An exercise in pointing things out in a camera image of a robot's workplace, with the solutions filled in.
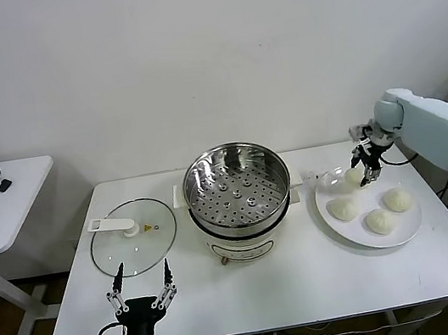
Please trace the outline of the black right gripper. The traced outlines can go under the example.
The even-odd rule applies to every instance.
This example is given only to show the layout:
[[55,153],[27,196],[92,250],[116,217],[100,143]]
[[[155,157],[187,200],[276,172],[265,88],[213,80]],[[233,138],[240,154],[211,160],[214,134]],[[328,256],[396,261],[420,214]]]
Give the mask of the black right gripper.
[[381,163],[380,159],[383,153],[386,151],[384,145],[380,146],[369,138],[365,140],[360,140],[359,144],[353,148],[351,154],[350,168],[356,168],[359,162],[364,164],[363,177],[360,181],[360,187],[365,187],[369,183],[376,181],[381,174]]

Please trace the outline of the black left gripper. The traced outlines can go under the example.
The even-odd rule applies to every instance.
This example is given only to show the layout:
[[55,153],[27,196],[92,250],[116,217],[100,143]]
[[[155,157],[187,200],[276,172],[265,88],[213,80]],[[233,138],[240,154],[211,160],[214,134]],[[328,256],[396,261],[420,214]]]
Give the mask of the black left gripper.
[[120,263],[112,289],[106,293],[106,298],[114,309],[118,322],[126,329],[126,335],[154,335],[156,323],[165,317],[166,310],[175,298],[177,286],[167,258],[163,263],[164,286],[160,294],[157,297],[142,297],[127,301],[121,295],[124,264]]

